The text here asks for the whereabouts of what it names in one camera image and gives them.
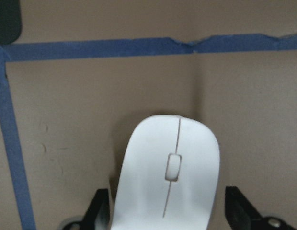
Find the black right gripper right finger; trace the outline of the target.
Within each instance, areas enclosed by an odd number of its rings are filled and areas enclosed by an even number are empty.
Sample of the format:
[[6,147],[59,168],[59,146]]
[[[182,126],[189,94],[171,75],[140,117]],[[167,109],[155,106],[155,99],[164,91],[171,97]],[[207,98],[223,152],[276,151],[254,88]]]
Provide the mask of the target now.
[[225,190],[225,217],[232,230],[267,230],[261,214],[235,186]]

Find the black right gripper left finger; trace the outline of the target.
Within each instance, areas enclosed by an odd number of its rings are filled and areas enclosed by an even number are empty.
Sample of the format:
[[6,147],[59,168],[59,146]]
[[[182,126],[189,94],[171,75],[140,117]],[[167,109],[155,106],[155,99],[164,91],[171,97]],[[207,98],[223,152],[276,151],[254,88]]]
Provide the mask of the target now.
[[98,189],[83,217],[83,230],[107,230],[110,221],[108,189]]

